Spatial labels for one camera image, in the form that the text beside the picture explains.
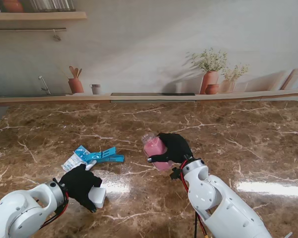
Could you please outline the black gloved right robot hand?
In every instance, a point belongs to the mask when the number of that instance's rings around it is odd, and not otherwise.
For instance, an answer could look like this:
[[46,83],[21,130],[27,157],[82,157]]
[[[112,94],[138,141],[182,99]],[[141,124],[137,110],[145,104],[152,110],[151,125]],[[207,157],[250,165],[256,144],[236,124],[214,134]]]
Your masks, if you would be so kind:
[[149,163],[169,162],[182,164],[186,159],[193,158],[193,153],[189,144],[180,134],[177,133],[160,133],[158,137],[163,142],[167,151],[161,155],[148,157]]

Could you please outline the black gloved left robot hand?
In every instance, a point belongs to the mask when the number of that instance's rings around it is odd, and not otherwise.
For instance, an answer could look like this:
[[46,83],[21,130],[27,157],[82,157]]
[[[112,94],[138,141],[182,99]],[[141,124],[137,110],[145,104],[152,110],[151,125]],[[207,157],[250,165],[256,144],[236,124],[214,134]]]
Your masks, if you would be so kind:
[[102,179],[87,171],[85,164],[80,164],[64,174],[59,183],[65,186],[70,198],[75,199],[90,212],[96,212],[96,206],[89,199],[88,194],[93,187],[101,186]]

